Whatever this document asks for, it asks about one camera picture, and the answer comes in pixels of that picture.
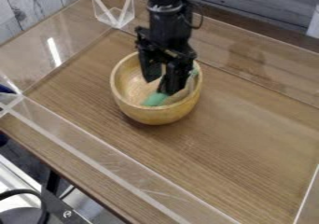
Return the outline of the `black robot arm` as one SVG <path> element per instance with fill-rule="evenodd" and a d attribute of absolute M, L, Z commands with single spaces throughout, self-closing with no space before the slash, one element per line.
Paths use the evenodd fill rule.
<path fill-rule="evenodd" d="M 148 0 L 149 27 L 137 26 L 136 47 L 147 83 L 160 79 L 157 92 L 173 95 L 184 89 L 193 70 L 196 51 L 189 46 L 193 25 L 191 0 Z"/>

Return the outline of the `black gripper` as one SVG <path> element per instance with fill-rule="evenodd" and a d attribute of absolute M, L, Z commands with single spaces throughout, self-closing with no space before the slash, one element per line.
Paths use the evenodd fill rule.
<path fill-rule="evenodd" d="M 188 3 L 149 5 L 147 10 L 149 27 L 137 26 L 135 29 L 141 75 L 147 83 L 155 81 L 161 76 L 161 63 L 168 63 L 157 92 L 171 96 L 184 89 L 192 60 L 197 56 L 189 46 L 195 29 L 192 6 Z"/>

